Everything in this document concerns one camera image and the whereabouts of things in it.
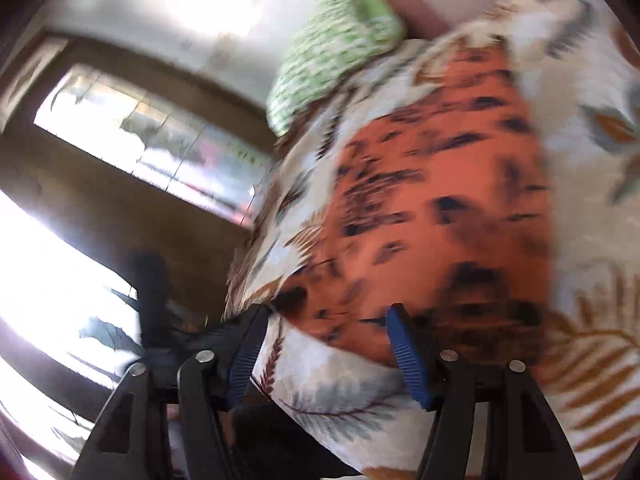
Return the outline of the orange black floral garment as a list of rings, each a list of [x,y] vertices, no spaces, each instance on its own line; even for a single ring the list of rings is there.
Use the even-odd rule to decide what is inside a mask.
[[[393,304],[473,362],[534,362],[550,205],[506,47],[461,47],[434,91],[344,147],[318,242],[274,306],[311,337],[384,365],[395,362]]]

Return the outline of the beige leaf-pattern blanket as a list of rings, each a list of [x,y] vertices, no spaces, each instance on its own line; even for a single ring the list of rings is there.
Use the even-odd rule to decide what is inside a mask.
[[[639,441],[639,55],[603,0],[504,0],[433,41],[408,40],[345,75],[279,144],[224,314],[274,307],[309,260],[344,147],[428,96],[461,47],[502,44],[551,194],[544,346],[524,362],[587,479],[612,479]],[[325,344],[276,309],[253,372],[329,453],[371,479],[412,479],[434,418],[395,362]]]

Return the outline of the green white patterned pillow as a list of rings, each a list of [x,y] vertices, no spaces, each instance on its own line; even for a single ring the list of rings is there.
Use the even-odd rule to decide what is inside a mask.
[[[294,35],[267,98],[267,122],[285,136],[306,108],[351,70],[392,50],[405,24],[386,0],[317,0]]]

